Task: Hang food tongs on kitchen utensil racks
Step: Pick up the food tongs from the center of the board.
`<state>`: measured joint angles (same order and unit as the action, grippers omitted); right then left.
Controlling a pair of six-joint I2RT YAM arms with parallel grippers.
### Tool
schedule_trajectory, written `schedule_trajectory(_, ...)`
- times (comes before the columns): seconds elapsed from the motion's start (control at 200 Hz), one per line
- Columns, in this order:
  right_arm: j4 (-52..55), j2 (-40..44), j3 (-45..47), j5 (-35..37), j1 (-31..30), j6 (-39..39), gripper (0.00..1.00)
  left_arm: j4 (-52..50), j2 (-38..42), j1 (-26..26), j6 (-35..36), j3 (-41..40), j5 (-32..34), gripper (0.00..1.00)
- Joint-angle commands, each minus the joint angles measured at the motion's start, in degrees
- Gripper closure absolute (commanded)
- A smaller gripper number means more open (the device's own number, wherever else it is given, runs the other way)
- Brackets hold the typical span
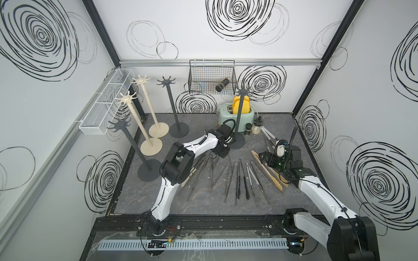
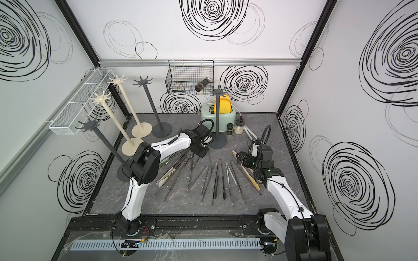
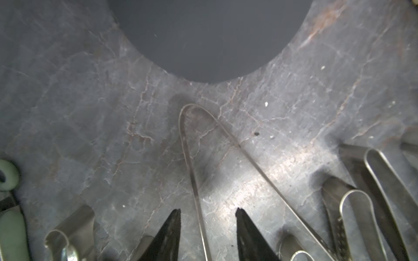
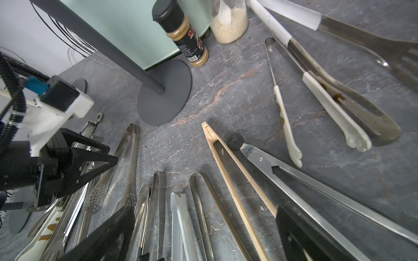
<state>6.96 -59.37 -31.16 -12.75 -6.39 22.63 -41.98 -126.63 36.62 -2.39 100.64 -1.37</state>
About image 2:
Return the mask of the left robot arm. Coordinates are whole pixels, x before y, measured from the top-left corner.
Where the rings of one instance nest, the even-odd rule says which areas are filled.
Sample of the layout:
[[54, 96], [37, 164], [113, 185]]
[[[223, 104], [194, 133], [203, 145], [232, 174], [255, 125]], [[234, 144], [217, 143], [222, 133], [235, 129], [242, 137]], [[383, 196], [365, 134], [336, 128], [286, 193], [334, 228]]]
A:
[[210, 130], [204, 125], [179, 131], [178, 135], [152, 144], [143, 142], [132, 158], [118, 170], [118, 178], [128, 181], [125, 203], [116, 223], [128, 236], [140, 231], [137, 218], [142, 212], [142, 203], [149, 184], [157, 177], [161, 160], [186, 150], [202, 158], [209, 150]]

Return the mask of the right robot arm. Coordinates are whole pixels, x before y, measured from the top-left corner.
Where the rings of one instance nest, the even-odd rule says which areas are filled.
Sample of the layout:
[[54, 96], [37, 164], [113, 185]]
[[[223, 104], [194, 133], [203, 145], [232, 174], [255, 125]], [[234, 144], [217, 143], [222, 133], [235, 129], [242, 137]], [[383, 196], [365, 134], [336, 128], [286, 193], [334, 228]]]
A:
[[284, 245], [290, 261], [332, 260], [329, 229], [322, 215], [313, 214], [290, 188], [283, 172], [274, 166], [273, 150], [267, 144], [268, 125], [260, 139], [252, 141], [247, 152], [236, 153], [237, 164], [251, 169], [253, 178], [275, 198], [280, 210], [259, 211], [259, 229], [272, 232]]

